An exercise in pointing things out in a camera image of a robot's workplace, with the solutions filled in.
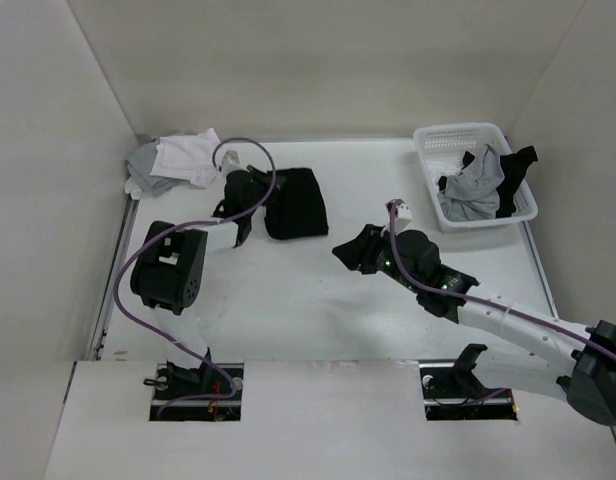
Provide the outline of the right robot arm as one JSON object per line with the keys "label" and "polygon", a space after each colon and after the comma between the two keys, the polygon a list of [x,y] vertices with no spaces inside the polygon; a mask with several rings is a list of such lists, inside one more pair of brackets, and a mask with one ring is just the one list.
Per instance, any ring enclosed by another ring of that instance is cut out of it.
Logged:
{"label": "right robot arm", "polygon": [[615,324],[568,322],[489,294],[476,278],[443,264],[437,245],[417,230],[392,236],[367,224],[332,253],[350,271],[381,272],[396,281],[429,314],[520,348],[514,353],[485,344],[465,347],[451,373],[459,393],[524,390],[560,400],[594,423],[616,425]]}

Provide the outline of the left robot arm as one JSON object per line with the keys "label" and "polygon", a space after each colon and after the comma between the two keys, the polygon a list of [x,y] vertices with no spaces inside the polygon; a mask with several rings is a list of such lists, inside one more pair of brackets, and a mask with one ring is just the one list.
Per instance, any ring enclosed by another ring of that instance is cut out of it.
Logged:
{"label": "left robot arm", "polygon": [[173,231],[139,255],[131,291],[149,308],[157,327],[173,339],[159,389],[194,399],[211,390],[215,370],[199,359],[210,360],[211,352],[192,310],[206,255],[242,246],[252,230],[253,207],[265,205],[284,183],[279,173],[237,168],[226,175],[224,198],[213,212],[213,224]]}

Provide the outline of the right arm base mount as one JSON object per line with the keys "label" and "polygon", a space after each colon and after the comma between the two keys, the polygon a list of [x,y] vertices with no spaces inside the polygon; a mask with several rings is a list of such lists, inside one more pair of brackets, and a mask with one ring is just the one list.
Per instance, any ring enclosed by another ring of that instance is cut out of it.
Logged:
{"label": "right arm base mount", "polygon": [[474,375],[476,361],[487,351],[469,344],[456,359],[419,363],[424,413],[428,421],[516,421],[512,391],[486,388]]}

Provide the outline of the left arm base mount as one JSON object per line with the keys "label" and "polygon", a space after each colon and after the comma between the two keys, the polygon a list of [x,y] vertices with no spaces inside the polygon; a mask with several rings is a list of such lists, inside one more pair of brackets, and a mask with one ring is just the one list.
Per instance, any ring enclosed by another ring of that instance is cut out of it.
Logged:
{"label": "left arm base mount", "polygon": [[201,365],[186,369],[172,362],[159,364],[143,385],[151,389],[150,421],[161,422],[235,422],[241,419],[243,364],[220,364],[233,381],[216,369]]}

